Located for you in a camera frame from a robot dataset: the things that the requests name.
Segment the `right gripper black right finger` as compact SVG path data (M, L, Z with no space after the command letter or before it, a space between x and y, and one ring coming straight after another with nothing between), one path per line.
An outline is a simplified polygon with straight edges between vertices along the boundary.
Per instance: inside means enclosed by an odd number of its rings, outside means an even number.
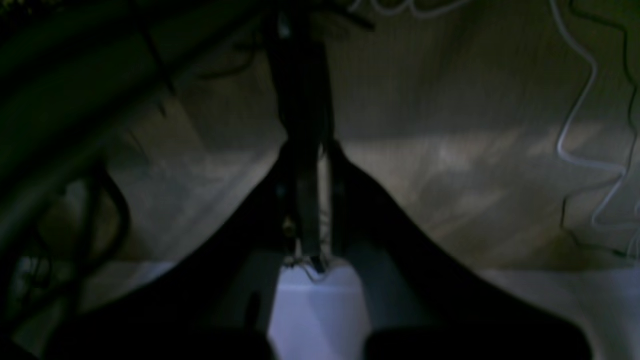
M592 360L583 330L496 287L432 241L338 142L333 252L363 285L366 360Z

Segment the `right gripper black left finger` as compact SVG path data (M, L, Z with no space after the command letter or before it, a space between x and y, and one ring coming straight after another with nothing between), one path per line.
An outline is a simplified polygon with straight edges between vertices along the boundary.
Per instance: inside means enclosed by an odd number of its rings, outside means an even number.
M224 225L175 267L66 322L47 360L272 360L267 338L286 256L300 237L294 150Z

